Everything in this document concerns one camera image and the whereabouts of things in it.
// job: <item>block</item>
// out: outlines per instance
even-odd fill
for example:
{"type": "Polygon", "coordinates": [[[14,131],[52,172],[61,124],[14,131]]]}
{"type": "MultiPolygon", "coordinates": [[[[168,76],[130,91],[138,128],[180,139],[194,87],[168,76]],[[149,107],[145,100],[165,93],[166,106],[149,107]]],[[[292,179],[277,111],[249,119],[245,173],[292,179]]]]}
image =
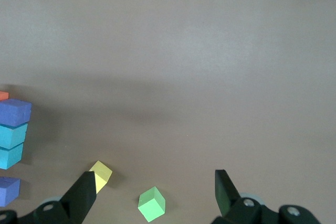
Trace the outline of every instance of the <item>block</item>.
{"type": "Polygon", "coordinates": [[[0,101],[2,101],[2,100],[7,100],[8,97],[9,97],[8,92],[0,91],[0,101]]]}
{"type": "Polygon", "coordinates": [[[0,147],[11,149],[16,145],[23,143],[26,138],[28,124],[22,124],[19,127],[11,127],[0,124],[0,147]]]}
{"type": "Polygon", "coordinates": [[[102,162],[97,161],[94,166],[90,169],[90,172],[95,172],[96,180],[96,194],[107,184],[109,181],[112,170],[110,170],[102,162]]]}
{"type": "Polygon", "coordinates": [[[30,119],[32,104],[16,99],[0,101],[0,124],[18,127],[30,119]]]}
{"type": "Polygon", "coordinates": [[[166,200],[156,186],[140,195],[138,209],[148,222],[163,215],[166,210],[166,200]]]}
{"type": "Polygon", "coordinates": [[[5,207],[19,196],[20,179],[0,177],[0,207],[5,207]]]}
{"type": "Polygon", "coordinates": [[[6,149],[0,147],[0,169],[7,170],[15,165],[22,158],[23,143],[11,148],[6,149]]]}

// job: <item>cube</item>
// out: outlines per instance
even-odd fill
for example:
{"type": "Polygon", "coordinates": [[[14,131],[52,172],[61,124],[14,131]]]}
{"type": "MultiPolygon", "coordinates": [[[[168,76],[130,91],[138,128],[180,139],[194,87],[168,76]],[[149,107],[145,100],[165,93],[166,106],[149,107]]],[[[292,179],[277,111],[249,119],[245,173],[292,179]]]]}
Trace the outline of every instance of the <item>cube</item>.
{"type": "Polygon", "coordinates": [[[15,165],[22,158],[23,143],[11,148],[6,149],[0,147],[0,169],[7,170],[15,165]]]}
{"type": "Polygon", "coordinates": [[[0,101],[0,124],[18,127],[30,119],[32,104],[16,99],[0,101]]]}
{"type": "Polygon", "coordinates": [[[107,184],[109,181],[112,170],[110,170],[102,162],[97,161],[94,166],[90,169],[90,172],[95,172],[96,180],[96,194],[107,184]]]}
{"type": "Polygon", "coordinates": [[[19,196],[20,179],[0,177],[0,207],[5,207],[19,196]]]}
{"type": "Polygon", "coordinates": [[[9,94],[7,92],[0,91],[0,101],[8,99],[9,94]]]}
{"type": "Polygon", "coordinates": [[[148,222],[163,215],[166,209],[166,200],[156,186],[140,195],[138,209],[148,222]]]}
{"type": "Polygon", "coordinates": [[[16,145],[23,143],[26,138],[28,124],[22,124],[19,127],[11,127],[0,124],[0,147],[11,149],[16,145]]]}

